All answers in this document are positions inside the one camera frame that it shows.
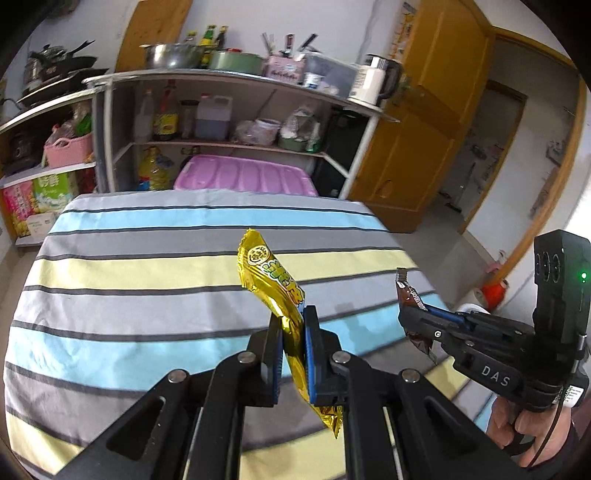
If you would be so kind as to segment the person's right hand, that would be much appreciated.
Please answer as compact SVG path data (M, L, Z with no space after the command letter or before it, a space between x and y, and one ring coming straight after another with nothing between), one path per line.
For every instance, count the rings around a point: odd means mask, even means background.
M513 413L513 404L503 397L497 397L493 403L486 433L501 449L511 444L517 433L531 436L534 439L534 444L518 460L520 467L527 468L550 431L555 411L555 407L541 413L524 410L519 414L515 422L511 423L510 417ZM571 409L564 408L548 442L532 467L537 468L541 465L553 463L555 457L569 456L578 446L578 443L576 429L572 424ZM562 458L557 462L557 467L564 462Z

